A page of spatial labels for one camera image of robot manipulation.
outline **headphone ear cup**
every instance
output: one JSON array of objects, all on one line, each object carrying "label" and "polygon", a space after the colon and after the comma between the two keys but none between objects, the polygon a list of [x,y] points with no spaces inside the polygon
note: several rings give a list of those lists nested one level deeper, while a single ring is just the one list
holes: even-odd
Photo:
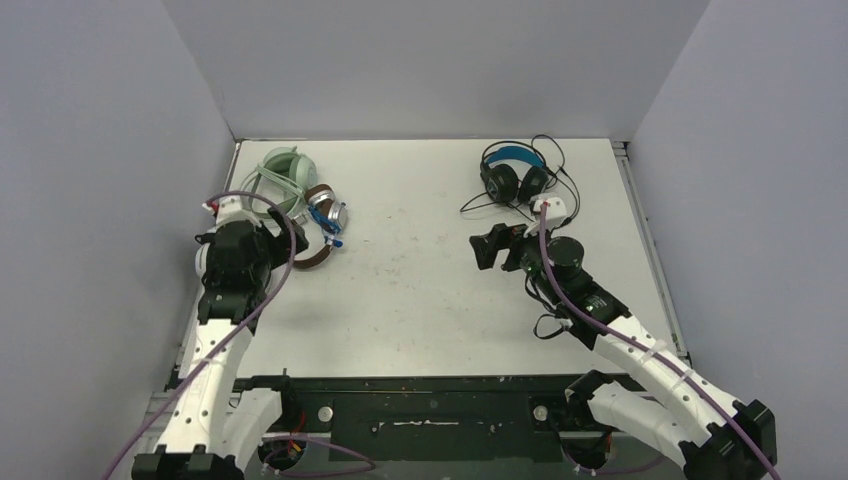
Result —
[{"label": "headphone ear cup", "polygon": [[265,155],[262,163],[265,168],[271,170],[277,175],[288,176],[291,171],[291,164],[300,156],[299,153],[293,152],[288,147],[275,148]]},{"label": "headphone ear cup", "polygon": [[318,171],[315,162],[306,155],[294,160],[289,168],[289,178],[304,192],[318,183]]},{"label": "headphone ear cup", "polygon": [[497,165],[486,174],[485,187],[493,202],[511,202],[518,194],[518,175],[509,165]]},{"label": "headphone ear cup", "polygon": [[548,174],[540,167],[530,167],[521,181],[518,189],[517,200],[521,203],[529,203],[530,199],[545,191],[548,184]]}]

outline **metal bolt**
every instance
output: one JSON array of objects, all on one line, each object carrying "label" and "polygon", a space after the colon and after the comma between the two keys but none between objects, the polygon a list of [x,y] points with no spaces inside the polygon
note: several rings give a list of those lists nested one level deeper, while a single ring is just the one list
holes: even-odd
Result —
[{"label": "metal bolt", "polygon": [[540,422],[544,422],[548,419],[548,408],[544,405],[539,405],[538,407],[533,409],[533,418]]},{"label": "metal bolt", "polygon": [[330,407],[321,407],[318,409],[318,420],[324,423],[333,419],[333,409]]}]

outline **green headphones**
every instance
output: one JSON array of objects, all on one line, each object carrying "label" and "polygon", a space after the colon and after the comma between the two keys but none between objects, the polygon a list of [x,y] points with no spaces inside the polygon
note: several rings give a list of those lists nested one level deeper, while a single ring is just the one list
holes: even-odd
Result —
[{"label": "green headphones", "polygon": [[[241,189],[247,190],[247,185],[252,183],[250,191],[256,193],[261,179],[283,190],[285,199],[278,206],[284,212],[294,215],[306,206],[304,194],[318,183],[318,171],[315,162],[299,153],[297,147],[280,147],[265,155],[262,163],[242,182]],[[264,212],[252,208],[251,211],[260,217],[267,217]]]}]

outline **cable tie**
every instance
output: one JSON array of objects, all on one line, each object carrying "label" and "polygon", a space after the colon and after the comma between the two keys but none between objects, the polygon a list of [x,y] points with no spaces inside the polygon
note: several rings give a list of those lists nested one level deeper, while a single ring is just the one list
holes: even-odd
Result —
[{"label": "cable tie", "polygon": [[661,339],[661,338],[660,338],[660,339],[658,339],[656,342],[654,342],[654,345],[653,345],[651,348],[649,348],[649,349],[645,352],[645,354],[644,354],[644,355],[642,355],[642,357],[639,359],[639,365],[640,365],[640,366],[644,365],[644,364],[645,364],[645,362],[647,362],[648,360],[650,360],[650,359],[651,359],[654,355],[656,355],[656,354],[657,354],[657,352],[659,352],[660,350],[664,349],[667,345],[668,345],[668,344],[667,344],[667,343],[665,343],[665,340],[663,340],[663,339]]},{"label": "cable tie", "polygon": [[693,373],[695,373],[695,370],[692,370],[691,368],[687,368],[686,371],[683,372],[683,375],[681,375],[680,378],[678,378],[677,381],[674,382],[674,385],[671,386],[670,391],[673,392],[673,391],[677,390],[677,387],[679,387],[680,384],[685,382],[686,379],[691,377]]},{"label": "cable tie", "polygon": [[214,365],[221,365],[221,366],[223,366],[223,367],[226,367],[226,366],[227,366],[227,365],[226,365],[223,361],[218,360],[217,358],[214,358],[214,357],[213,357],[213,358],[206,358],[206,357],[203,357],[203,358],[199,358],[199,359],[197,359],[197,360],[192,360],[192,361],[191,361],[191,365],[193,365],[193,366],[194,366],[194,365],[197,365],[197,364],[200,364],[200,363],[208,363],[208,364],[210,364],[210,365],[213,365],[213,364],[214,364]]}]

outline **black headphones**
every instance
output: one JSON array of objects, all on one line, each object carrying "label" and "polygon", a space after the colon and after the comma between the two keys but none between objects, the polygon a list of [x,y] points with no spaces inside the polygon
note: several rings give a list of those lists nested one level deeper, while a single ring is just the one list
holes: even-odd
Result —
[{"label": "black headphones", "polygon": [[[518,200],[520,203],[529,203],[531,198],[545,191],[550,178],[538,150],[521,145],[507,145],[487,153],[489,148],[483,152],[483,158],[480,160],[480,178],[493,202],[509,203]],[[530,165],[530,170],[524,174],[520,184],[518,174],[508,164],[492,167],[493,163],[504,160],[518,160]]]}]

